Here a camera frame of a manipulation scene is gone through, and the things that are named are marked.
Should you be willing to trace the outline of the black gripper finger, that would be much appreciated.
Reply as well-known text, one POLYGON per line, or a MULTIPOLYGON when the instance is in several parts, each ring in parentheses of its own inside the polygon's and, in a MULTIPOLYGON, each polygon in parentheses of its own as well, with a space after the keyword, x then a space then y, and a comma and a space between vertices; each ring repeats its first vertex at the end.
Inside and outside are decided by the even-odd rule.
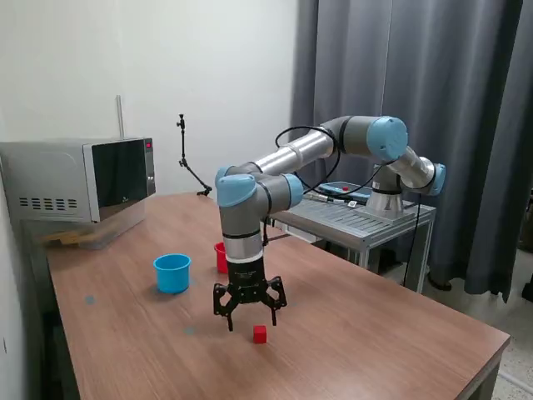
POLYGON ((283 281, 280 276, 266 281, 266 291, 263 303, 271 310, 271 323, 277 325, 276 312, 287 306, 283 281))
POLYGON ((215 283, 213 286, 213 312, 215 315, 225 317, 230 332, 233 331, 232 313, 240 304, 241 292, 238 286, 228 283, 222 285, 215 283))

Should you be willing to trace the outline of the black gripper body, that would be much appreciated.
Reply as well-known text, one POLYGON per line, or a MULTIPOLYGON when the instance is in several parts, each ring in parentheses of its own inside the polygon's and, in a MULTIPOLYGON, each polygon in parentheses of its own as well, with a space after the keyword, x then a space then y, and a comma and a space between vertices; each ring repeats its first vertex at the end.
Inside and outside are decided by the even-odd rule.
POLYGON ((238 303, 260 303, 267 293, 263 258, 251 262, 228 262, 227 290, 238 303))

